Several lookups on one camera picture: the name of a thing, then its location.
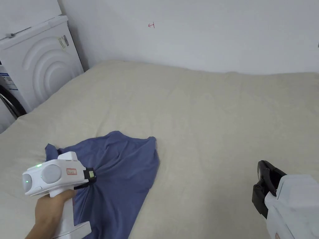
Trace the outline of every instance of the mattress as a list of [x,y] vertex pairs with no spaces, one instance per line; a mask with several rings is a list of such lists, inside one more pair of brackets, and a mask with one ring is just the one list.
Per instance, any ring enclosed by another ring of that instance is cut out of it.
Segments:
[[253,76],[107,61],[0,135],[0,231],[24,238],[36,197],[21,175],[48,143],[111,131],[157,139],[160,166],[130,238],[269,238],[252,202],[257,162],[319,180],[319,74]]

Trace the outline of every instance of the red label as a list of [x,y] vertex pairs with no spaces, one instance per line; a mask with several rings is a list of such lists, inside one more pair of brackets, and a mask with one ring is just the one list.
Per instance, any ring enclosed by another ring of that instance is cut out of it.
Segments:
[[77,175],[76,169],[66,169],[67,175]]

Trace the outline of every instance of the white wall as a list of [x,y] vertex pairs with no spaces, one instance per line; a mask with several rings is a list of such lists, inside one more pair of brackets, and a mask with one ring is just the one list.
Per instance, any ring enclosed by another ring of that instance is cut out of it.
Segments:
[[59,3],[85,69],[119,59],[218,72],[319,71],[318,0]]

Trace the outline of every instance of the hand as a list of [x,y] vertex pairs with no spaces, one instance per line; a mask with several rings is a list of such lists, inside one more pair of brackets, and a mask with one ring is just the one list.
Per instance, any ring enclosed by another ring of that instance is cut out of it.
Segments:
[[64,203],[76,195],[67,190],[53,198],[45,195],[35,206],[35,224],[26,239],[51,239],[62,217]]
[[62,217],[64,203],[75,195],[75,190],[67,190],[53,198],[50,198],[49,194],[39,198],[35,206],[35,223],[58,224]]

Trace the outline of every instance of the barcode sticker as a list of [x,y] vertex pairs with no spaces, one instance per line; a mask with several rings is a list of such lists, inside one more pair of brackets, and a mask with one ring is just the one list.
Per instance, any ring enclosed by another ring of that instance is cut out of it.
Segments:
[[62,37],[59,37],[58,40],[63,50],[69,46],[68,39],[66,38],[65,35]]

